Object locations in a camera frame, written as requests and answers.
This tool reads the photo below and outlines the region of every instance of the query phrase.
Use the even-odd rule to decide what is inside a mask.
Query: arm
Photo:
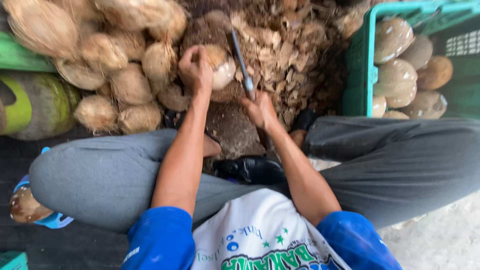
[[[328,214],[341,211],[332,189],[290,138],[276,117],[272,101],[265,92],[256,93],[256,101],[243,97],[240,103],[250,119],[271,137],[287,176],[292,200],[299,213],[318,224]]]

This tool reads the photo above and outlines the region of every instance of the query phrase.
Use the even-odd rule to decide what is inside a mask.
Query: green container
[[[390,16],[406,19],[415,34],[433,40],[434,55],[446,55],[452,61],[452,80],[438,89],[448,101],[444,117],[480,119],[480,0],[392,2],[369,10],[346,54],[349,75],[343,114],[372,116],[373,85],[378,78],[373,65],[375,24]]]

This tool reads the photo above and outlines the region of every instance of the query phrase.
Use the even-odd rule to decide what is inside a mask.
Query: peeled coconut
[[[75,58],[78,27],[57,5],[42,1],[11,9],[8,23],[26,48],[54,58]]]
[[[157,42],[148,47],[142,60],[145,75],[165,87],[177,77],[177,54],[168,43]]]
[[[381,118],[387,109],[385,97],[373,96],[372,117]]]
[[[118,108],[105,96],[88,96],[78,104],[75,118],[87,129],[114,131],[117,129]]]
[[[132,106],[122,111],[119,127],[125,134],[154,131],[162,121],[162,113],[156,104]]]
[[[113,25],[127,31],[167,25],[173,8],[166,0],[94,0],[97,8]]]
[[[9,203],[13,220],[21,223],[33,223],[42,220],[53,213],[35,200],[29,187],[20,187],[11,197]]]
[[[412,87],[409,92],[402,93],[398,96],[386,98],[389,108],[402,108],[410,104],[417,94],[417,85]]]
[[[445,56],[433,56],[428,64],[417,72],[419,89],[435,90],[450,81],[453,75],[453,65]]]
[[[153,100],[152,90],[142,67],[136,63],[110,77],[113,96],[120,102],[130,105],[142,105]]]
[[[416,36],[412,44],[402,53],[399,58],[409,62],[418,70],[428,63],[433,53],[433,44],[426,36]]]
[[[383,21],[375,27],[373,62],[386,63],[404,52],[413,42],[412,27],[402,18]]]
[[[173,1],[170,3],[174,13],[173,18],[165,25],[150,27],[148,32],[158,41],[177,43],[187,28],[187,16],[182,6]]]
[[[402,112],[410,118],[438,119],[447,110],[445,97],[437,91],[421,90]]]
[[[52,60],[60,75],[72,85],[85,89],[95,90],[105,84],[107,79],[102,73],[95,72],[82,61],[73,62],[57,58]]]
[[[108,74],[127,67],[128,56],[123,47],[105,34],[88,37],[80,48],[82,58],[95,71]]]
[[[373,85],[373,94],[394,97],[411,93],[417,77],[415,68],[409,62],[395,59],[378,67],[378,80]]]
[[[406,115],[402,112],[396,111],[396,110],[389,110],[388,112],[386,112],[383,115],[383,118],[410,119],[410,117],[408,117],[408,115]]]

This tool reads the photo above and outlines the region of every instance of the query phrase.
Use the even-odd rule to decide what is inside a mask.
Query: leg
[[[307,156],[343,162],[323,170],[342,208],[377,228],[424,214],[480,188],[480,122],[322,117]]]

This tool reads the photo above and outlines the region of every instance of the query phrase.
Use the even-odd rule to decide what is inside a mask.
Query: man
[[[78,220],[125,231],[150,207],[129,231],[124,269],[400,269],[357,213],[383,227],[479,187],[476,121],[320,118],[295,133],[306,135],[309,155],[343,162],[320,174],[261,92],[241,104],[272,138],[288,183],[202,175],[216,147],[204,136],[213,76],[205,58],[196,46],[179,62],[193,98],[178,133],[70,142],[31,166],[38,201]]]

